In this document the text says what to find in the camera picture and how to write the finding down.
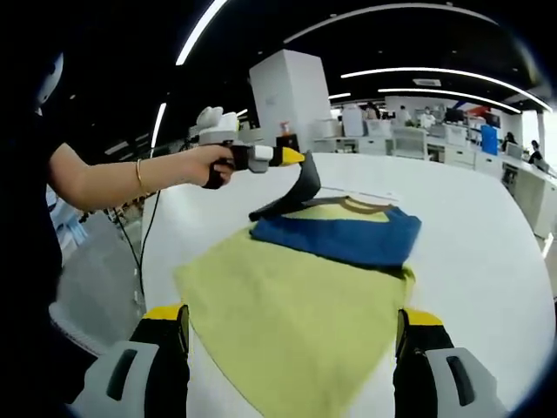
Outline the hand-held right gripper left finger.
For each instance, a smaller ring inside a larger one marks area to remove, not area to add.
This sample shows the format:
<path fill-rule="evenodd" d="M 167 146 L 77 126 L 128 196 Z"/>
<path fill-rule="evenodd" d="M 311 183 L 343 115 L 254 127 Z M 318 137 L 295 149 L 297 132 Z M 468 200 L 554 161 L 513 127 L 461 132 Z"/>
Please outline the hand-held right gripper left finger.
<path fill-rule="evenodd" d="M 69 409 L 75 417 L 185 417 L 189 309 L 183 304 L 146 313 L 129 340 L 89 367 Z"/>

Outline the person's left hand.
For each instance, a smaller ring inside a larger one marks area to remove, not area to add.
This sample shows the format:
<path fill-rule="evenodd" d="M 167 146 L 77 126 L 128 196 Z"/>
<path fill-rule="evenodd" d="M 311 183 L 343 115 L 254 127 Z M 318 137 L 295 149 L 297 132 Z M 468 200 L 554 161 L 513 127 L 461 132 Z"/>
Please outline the person's left hand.
<path fill-rule="evenodd" d="M 217 188 L 227 185 L 235 171 L 232 151 L 222 145 L 205 145 L 187 152 L 191 160 L 190 181 L 204 188 L 214 185 Z"/>

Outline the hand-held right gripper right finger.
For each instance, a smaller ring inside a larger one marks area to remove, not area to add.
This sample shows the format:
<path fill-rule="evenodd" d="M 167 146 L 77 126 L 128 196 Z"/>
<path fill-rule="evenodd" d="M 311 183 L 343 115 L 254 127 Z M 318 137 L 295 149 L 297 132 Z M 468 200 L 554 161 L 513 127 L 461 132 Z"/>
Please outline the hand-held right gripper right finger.
<path fill-rule="evenodd" d="M 399 310 L 395 359 L 397 417 L 507 416 L 496 379 L 435 315 Z"/>

